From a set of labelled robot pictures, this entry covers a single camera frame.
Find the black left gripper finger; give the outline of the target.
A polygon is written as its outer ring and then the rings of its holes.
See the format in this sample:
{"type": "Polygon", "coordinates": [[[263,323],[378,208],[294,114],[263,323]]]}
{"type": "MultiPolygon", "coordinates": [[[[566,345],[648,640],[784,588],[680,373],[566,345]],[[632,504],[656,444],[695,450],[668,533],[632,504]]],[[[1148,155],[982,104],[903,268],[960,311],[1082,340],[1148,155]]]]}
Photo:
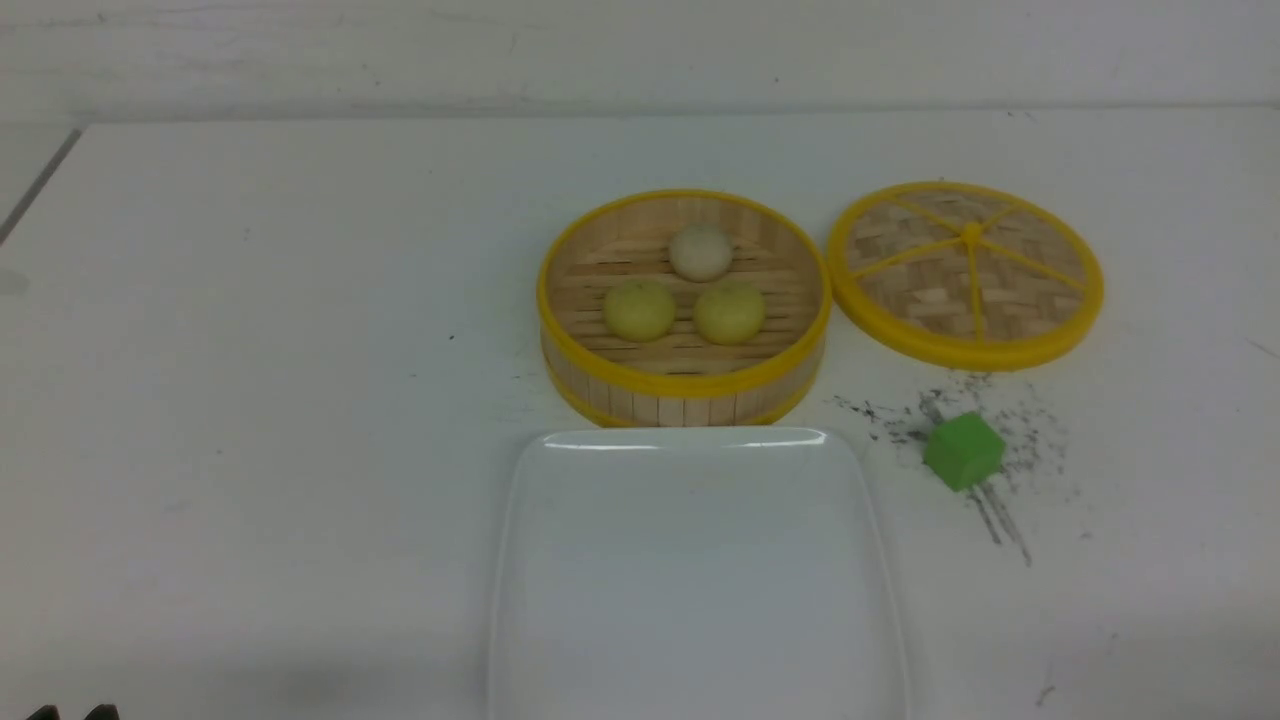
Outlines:
{"type": "Polygon", "coordinates": [[[60,712],[55,705],[45,705],[36,708],[27,720],[59,720],[60,712]]]}
{"type": "Polygon", "coordinates": [[[96,705],[84,715],[84,720],[120,720],[120,712],[115,705],[96,705]]]}

